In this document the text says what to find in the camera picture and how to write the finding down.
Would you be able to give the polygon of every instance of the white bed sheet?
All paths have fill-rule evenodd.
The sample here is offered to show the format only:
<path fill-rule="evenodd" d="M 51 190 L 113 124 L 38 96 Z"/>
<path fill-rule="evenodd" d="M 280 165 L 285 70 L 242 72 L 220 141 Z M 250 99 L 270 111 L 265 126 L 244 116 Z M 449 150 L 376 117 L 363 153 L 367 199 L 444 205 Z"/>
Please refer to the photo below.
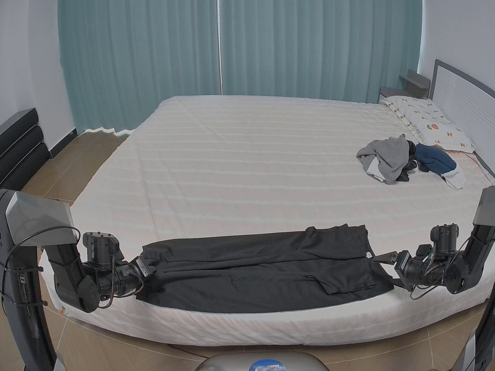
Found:
<path fill-rule="evenodd" d="M 366 224 L 376 254 L 416 251 L 437 224 L 468 237 L 481 190 L 490 185 L 475 161 L 454 153 L 466 176 L 456 191 L 433 174 L 386 185 L 365 174 L 356 152 L 373 139 L 413 139 L 386 106 L 262 96 L 174 97 L 138 127 L 96 172 L 71 207 L 81 232 L 113 233 L 130 260 L 142 245 L 211 237 Z M 82 244 L 79 251 L 85 261 Z M 364 342 L 409 332 L 483 302 L 494 254 L 480 283 L 421 300 L 395 288 L 364 301 L 271 314 L 211 314 L 161 308 L 134 297 L 106 310 L 66 313 L 108 330 L 187 345 Z M 43 277 L 54 304 L 53 271 Z"/>

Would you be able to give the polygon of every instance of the gray cloth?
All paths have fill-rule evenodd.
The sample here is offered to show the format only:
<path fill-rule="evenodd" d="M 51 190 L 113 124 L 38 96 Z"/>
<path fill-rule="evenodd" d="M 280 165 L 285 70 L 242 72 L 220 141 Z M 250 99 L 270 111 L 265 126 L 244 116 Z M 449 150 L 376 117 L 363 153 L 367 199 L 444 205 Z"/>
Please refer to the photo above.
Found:
<path fill-rule="evenodd" d="M 363 169 L 368 170 L 371 161 L 378 158 L 378 170 L 390 184 L 399 177 L 402 168 L 409 161 L 409 143 L 404 133 L 398 138 L 374 140 L 356 154 L 357 159 L 363 164 Z"/>

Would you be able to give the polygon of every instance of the blue knit garment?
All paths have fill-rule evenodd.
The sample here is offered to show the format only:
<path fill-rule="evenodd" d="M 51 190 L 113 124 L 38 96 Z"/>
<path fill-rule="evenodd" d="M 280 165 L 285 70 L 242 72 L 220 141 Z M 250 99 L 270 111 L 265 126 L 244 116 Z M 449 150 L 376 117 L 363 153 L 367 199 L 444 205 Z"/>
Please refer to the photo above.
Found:
<path fill-rule="evenodd" d="M 450 172 L 457 166 L 445 151 L 431 145 L 418 144 L 416 146 L 416 159 L 439 175 Z"/>

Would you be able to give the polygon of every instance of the pile of clothes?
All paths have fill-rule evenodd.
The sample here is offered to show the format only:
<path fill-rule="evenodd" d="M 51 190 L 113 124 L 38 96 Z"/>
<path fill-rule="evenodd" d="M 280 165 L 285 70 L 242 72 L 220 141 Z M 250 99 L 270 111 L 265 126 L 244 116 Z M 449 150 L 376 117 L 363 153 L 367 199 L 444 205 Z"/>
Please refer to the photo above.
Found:
<path fill-rule="evenodd" d="M 453 189 L 464 187 L 461 168 L 443 150 L 437 147 L 414 144 L 401 134 L 398 138 L 373 140 L 356 154 L 363 169 L 381 182 L 408 182 L 408 172 L 432 171 L 440 175 Z"/>

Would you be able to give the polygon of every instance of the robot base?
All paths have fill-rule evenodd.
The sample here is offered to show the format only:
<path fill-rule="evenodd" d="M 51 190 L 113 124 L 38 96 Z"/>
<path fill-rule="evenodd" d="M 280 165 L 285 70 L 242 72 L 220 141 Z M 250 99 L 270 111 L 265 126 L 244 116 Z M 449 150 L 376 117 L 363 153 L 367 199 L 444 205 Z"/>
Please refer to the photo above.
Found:
<path fill-rule="evenodd" d="M 328 371 L 328 368 L 303 352 L 252 352 L 210 357 L 196 371 Z"/>

